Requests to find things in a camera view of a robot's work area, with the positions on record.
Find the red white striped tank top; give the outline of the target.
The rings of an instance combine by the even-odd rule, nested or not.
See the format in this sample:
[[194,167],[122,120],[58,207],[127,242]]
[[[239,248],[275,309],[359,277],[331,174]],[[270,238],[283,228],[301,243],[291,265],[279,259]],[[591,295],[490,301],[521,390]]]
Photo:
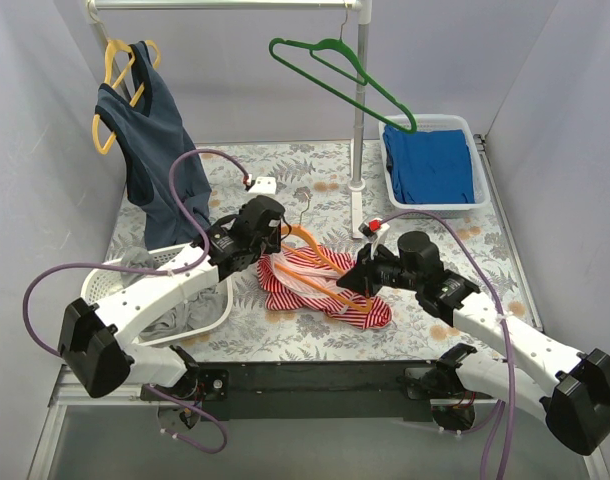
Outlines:
[[267,293],[265,307],[273,311],[308,308],[361,330],[388,326],[393,314],[386,302],[336,285],[336,280],[355,265],[351,255],[325,247],[321,251],[332,265],[308,246],[262,256],[256,267],[259,285]]

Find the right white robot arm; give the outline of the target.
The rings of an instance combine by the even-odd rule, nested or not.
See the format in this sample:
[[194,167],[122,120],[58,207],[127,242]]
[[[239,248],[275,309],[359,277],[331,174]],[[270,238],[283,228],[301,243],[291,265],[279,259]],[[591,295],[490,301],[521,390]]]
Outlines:
[[364,246],[336,283],[365,297],[383,287],[410,290],[430,316],[505,355],[505,365],[473,351],[456,357],[437,373],[445,395],[456,398],[471,390],[513,403],[583,456],[610,434],[610,355],[561,344],[514,316],[499,319],[488,295],[444,267],[426,233],[403,234],[396,253]]

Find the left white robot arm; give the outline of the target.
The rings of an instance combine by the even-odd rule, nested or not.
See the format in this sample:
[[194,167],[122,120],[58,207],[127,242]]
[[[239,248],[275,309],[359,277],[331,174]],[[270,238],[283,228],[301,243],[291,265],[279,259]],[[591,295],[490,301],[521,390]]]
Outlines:
[[95,303],[79,298],[64,313],[58,353],[92,398],[125,383],[153,384],[178,400],[198,386],[198,365],[176,346],[137,342],[141,332],[191,295],[245,270],[281,243],[285,208],[258,195],[237,214],[181,246],[170,261]]

